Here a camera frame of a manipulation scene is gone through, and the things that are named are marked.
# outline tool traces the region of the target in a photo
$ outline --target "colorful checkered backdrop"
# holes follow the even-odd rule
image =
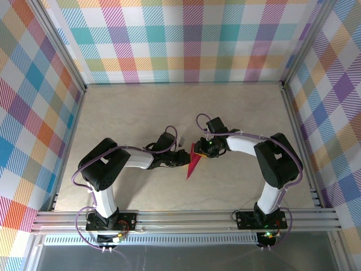
[[[88,83],[279,81],[322,0],[43,0]]]
[[[361,3],[339,0],[292,81],[316,177],[361,270]]]
[[[25,0],[0,1],[0,270],[19,270],[81,92]]]

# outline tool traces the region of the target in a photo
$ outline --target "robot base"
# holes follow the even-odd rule
[[[112,223],[110,226],[109,224],[106,225],[96,213],[89,213],[85,229],[86,231],[124,231],[125,227],[126,231],[135,230],[135,224],[137,223],[136,213],[121,213],[117,210],[117,214],[114,214],[114,217],[115,223]]]
[[[264,223],[254,217],[253,211],[238,211],[236,214],[237,228],[239,230],[282,230],[287,229],[286,216],[282,211],[276,211]]]

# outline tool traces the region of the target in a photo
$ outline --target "metal mounting plate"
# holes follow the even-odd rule
[[[287,229],[286,215],[284,212],[279,211],[275,217],[270,220],[266,226],[257,225],[257,220],[253,218],[253,212],[241,212],[235,213],[237,220],[237,228],[239,230],[278,230]]]
[[[125,221],[129,226],[129,231],[135,230],[135,223],[137,221],[136,213],[123,213],[118,214],[118,224],[114,227],[113,231],[124,231],[124,224],[119,223],[120,221]],[[87,224],[85,227],[86,231],[107,231],[108,229],[102,226],[101,220],[97,217],[95,213],[89,213],[87,216]]]

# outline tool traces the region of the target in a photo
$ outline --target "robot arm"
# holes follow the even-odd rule
[[[145,148],[152,151],[151,154],[132,148],[118,149],[81,171],[83,179],[94,193],[96,219],[101,221],[102,227],[111,230],[120,221],[121,214],[114,201],[112,185],[123,168],[154,169],[163,164],[166,167],[178,167],[190,163],[190,155],[184,150],[161,152],[169,148],[173,142],[174,136],[164,132],[156,143],[151,143]],[[80,161],[78,168],[116,146],[115,141],[105,138]]]
[[[234,133],[239,130],[228,129],[220,118],[210,120],[207,127],[211,133]],[[297,158],[294,149],[285,135],[277,133],[271,137],[280,142]],[[284,193],[284,185],[296,179],[298,168],[293,159],[279,146],[268,140],[245,138],[240,135],[214,136],[211,140],[201,138],[194,147],[194,152],[209,158],[216,158],[226,151],[241,151],[257,158],[262,175],[266,181],[263,192],[254,205],[254,216],[260,225],[264,225],[269,217],[279,211],[280,197]]]

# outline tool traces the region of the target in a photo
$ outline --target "vent grille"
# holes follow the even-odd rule
[[[95,244],[96,239],[85,234],[85,239]],[[255,244],[256,233],[232,233],[232,234],[129,234],[120,244]],[[68,246],[83,245],[79,235],[75,234],[51,234],[47,235],[44,245]]]

